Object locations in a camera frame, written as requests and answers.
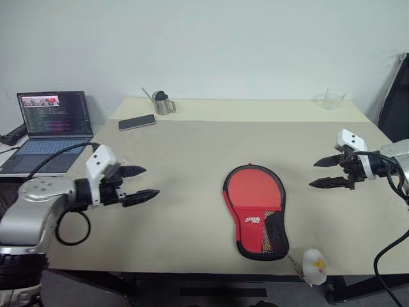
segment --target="laptop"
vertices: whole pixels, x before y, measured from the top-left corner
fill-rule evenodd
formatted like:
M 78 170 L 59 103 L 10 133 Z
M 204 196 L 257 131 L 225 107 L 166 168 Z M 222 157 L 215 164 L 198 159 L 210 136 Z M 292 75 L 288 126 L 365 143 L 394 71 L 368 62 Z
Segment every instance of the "laptop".
M 30 173 L 51 154 L 93 137 L 83 91 L 18 93 L 28 140 L 2 165 L 0 174 Z M 66 173 L 84 147 L 53 158 L 39 173 Z

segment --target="table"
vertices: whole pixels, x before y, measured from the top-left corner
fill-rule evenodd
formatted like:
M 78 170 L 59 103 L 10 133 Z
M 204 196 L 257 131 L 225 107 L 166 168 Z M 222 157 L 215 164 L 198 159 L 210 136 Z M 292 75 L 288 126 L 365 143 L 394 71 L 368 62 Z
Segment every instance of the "table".
M 335 111 L 312 101 L 179 100 L 179 113 L 157 116 L 158 124 L 118 131 L 118 120 L 153 113 L 148 99 L 127 98 L 94 141 L 112 147 L 128 164 L 148 172 L 127 178 L 128 193 L 160 189 L 149 202 L 89 210 L 89 239 L 77 247 L 53 242 L 55 269 L 213 274 L 295 275 L 288 258 L 257 262 L 235 246 L 233 218 L 222 199 L 222 183 L 235 167 L 251 162 L 272 169 L 287 194 L 286 232 L 290 255 L 301 262 L 319 249 L 329 275 L 373 274 L 375 255 L 408 229 L 406 205 L 386 180 L 348 189 L 315 189 L 308 183 L 340 176 L 341 168 L 314 168 L 334 155 L 342 128 L 363 137 L 370 150 L 389 140 L 351 102 Z M 68 171 L 84 176 L 86 150 Z M 67 239 L 84 231 L 81 217 L 61 225 Z M 382 274 L 409 273 L 409 242 L 380 261 Z

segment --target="laptop screen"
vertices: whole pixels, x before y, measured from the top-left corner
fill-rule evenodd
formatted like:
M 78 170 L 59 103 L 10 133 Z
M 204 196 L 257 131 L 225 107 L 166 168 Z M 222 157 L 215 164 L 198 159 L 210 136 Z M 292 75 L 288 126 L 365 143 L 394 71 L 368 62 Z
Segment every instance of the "laptop screen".
M 29 136 L 92 136 L 83 91 L 18 93 Z

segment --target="black cable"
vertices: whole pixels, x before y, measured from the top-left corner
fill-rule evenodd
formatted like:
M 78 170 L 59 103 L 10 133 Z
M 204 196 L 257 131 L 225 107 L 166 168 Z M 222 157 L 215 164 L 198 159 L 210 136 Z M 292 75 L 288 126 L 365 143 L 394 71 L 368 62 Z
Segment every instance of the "black cable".
M 48 158 L 46 158 L 43 162 L 41 162 L 39 165 L 37 165 L 37 167 L 35 169 L 33 169 L 33 171 L 27 176 L 25 181 L 28 181 L 30 179 L 32 179 L 32 177 L 35 175 L 35 173 L 37 173 L 37 171 L 42 168 L 45 164 L 47 164 L 50 160 L 52 160 L 53 158 L 57 157 L 58 155 L 62 154 L 63 152 L 67 152 L 71 149 L 74 148 L 78 148 L 78 147 L 83 147 L 83 146 L 87 146 L 87 145 L 92 145 L 94 148 L 98 147 L 99 144 L 98 143 L 94 143 L 94 142 L 85 142 L 85 143 L 81 143 L 81 144 L 76 144 L 76 145 L 72 145 L 70 147 L 61 149 L 59 151 L 57 151 L 56 153 L 50 155 Z
M 63 238 L 61 238 L 61 236 L 59 235 L 59 226 L 60 226 L 60 224 L 61 224 L 63 218 L 65 217 L 65 215 L 66 215 L 67 213 L 69 213 L 69 212 L 70 212 L 70 209 L 66 209 L 66 210 L 59 216 L 59 218 L 58 218 L 58 220 L 57 220 L 57 225 L 56 225 L 56 238 L 57 238 L 58 242 L 60 242 L 62 245 L 75 246 L 75 245 L 79 245 L 79 244 L 83 243 L 86 239 L 88 239 L 88 237 L 89 237 L 89 235 L 90 235 L 90 233 L 91 233 L 91 221 L 89 220 L 89 217 L 88 217 L 85 213 L 83 213 L 83 212 L 76 212 L 76 213 L 78 213 L 78 214 L 80 214 L 80 215 L 82 215 L 82 216 L 84 217 L 84 219 L 86 220 L 86 222 L 87 222 L 87 224 L 88 224 L 88 230 L 87 230 L 87 233 L 85 234 L 85 236 L 84 236 L 81 240 L 78 240 L 78 241 L 75 241 L 75 242 L 67 242 L 66 240 L 64 240 Z
M 387 178 L 388 178 L 388 183 L 390 185 L 390 187 L 392 188 L 392 190 L 402 199 L 405 200 L 406 204 L 408 204 L 408 199 L 409 197 L 407 197 L 405 195 L 405 193 L 402 190 L 403 187 L 403 183 L 405 181 L 405 174 L 403 172 L 403 169 L 401 167 L 401 165 L 398 163 L 398 161 L 391 159 L 385 155 L 381 155 L 380 153 L 375 153 L 375 152 L 353 152 L 351 155 L 349 155 L 347 157 L 347 159 L 352 159 L 353 156 L 356 155 L 366 155 L 366 156 L 370 156 L 370 157 L 376 157 L 379 158 L 383 161 L 387 161 L 389 163 L 389 165 L 387 165 Z M 391 169 L 390 169 L 390 165 L 393 165 L 398 172 L 399 175 L 399 183 L 397 185 L 397 187 L 395 186 L 393 180 L 392 180 L 392 175 L 391 175 Z M 388 292 L 388 294 L 390 295 L 390 297 L 394 300 L 394 302 L 396 303 L 397 306 L 399 307 L 403 307 L 402 303 L 399 301 L 399 299 L 397 299 L 397 297 L 395 296 L 395 294 L 389 289 L 389 287 L 387 286 L 387 284 L 384 282 L 384 280 L 382 279 L 382 277 L 379 274 L 379 270 L 378 270 L 378 262 L 379 259 L 386 254 L 389 250 L 391 250 L 392 248 L 394 248 L 395 246 L 397 246 L 399 243 L 403 242 L 405 239 L 407 239 L 409 237 L 409 230 L 403 234 L 400 238 L 398 238 L 397 240 L 395 240 L 394 242 L 390 243 L 386 248 L 384 248 L 383 250 L 381 250 L 374 259 L 373 262 L 373 269 L 375 272 L 375 276 L 378 279 L 378 281 L 381 283 L 381 285 L 384 287 L 384 289 L 386 290 L 386 292 Z
M 7 149 L 7 150 L 5 150 L 5 151 L 3 151 L 3 152 L 0 152 L 0 154 L 3 154 L 3 153 L 5 153 L 5 152 L 9 152 L 10 150 L 19 149 L 19 148 L 20 148 L 20 147 L 12 147 L 12 148 Z

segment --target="clear drinking glass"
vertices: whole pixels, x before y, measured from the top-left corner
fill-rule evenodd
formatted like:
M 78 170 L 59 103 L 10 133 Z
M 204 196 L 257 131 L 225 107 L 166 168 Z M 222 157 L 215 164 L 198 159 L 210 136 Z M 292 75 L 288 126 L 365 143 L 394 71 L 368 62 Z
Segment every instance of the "clear drinking glass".
M 325 98 L 322 107 L 326 110 L 335 110 L 341 106 L 342 101 L 345 98 L 346 93 L 343 90 L 329 88 L 325 94 Z

